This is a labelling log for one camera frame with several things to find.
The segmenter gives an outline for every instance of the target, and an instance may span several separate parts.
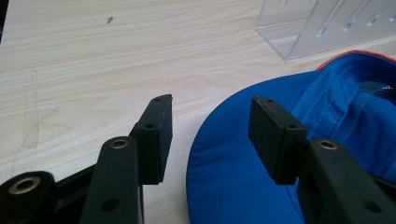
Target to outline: light wood surface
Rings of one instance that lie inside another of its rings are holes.
[[[189,223],[190,147],[233,93],[310,71],[337,53],[396,57],[395,36],[283,62],[255,32],[262,0],[10,0],[0,46],[0,182],[45,170],[56,180],[97,160],[149,100],[172,93],[165,180],[145,187],[147,223]]]

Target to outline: tabletop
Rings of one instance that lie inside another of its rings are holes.
[[[127,135],[149,100],[173,95],[163,183],[145,186],[147,223],[189,223],[194,136],[227,97],[314,70],[348,49],[396,57],[395,36],[288,62],[256,33],[262,0],[10,0],[0,46],[0,182],[63,179]]]

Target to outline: baseball cap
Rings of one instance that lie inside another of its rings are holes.
[[[353,50],[317,70],[250,86],[221,103],[191,146],[191,223],[304,223],[295,187],[277,186],[248,139],[253,95],[276,100],[312,137],[344,144],[369,173],[396,182],[396,61]]]

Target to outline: wood grain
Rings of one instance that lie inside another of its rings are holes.
[[[0,47],[0,182],[57,180],[96,162],[149,100],[174,96],[165,180],[145,187],[147,223],[188,223],[185,174],[208,114],[231,94],[313,70],[347,49],[396,56],[394,37],[283,62],[257,35],[262,0],[10,1]]]

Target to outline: blue fabric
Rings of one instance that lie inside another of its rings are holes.
[[[310,136],[342,140],[367,171],[396,180],[395,105],[359,86],[365,80],[396,86],[394,77],[394,63],[354,53],[323,70],[265,81],[228,98],[205,120],[191,147],[191,223],[304,223],[294,188],[273,183],[248,139],[255,94],[292,111]]]

